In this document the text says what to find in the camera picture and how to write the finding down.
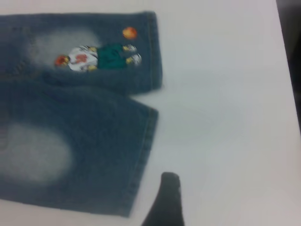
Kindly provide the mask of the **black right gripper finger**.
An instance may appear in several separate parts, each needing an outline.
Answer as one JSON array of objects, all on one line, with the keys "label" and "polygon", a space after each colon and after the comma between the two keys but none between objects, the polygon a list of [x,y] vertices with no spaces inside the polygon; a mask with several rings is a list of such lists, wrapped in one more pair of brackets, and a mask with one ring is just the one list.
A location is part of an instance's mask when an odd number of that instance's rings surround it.
[{"label": "black right gripper finger", "polygon": [[184,226],[181,182],[177,174],[164,172],[156,199],[142,226]]}]

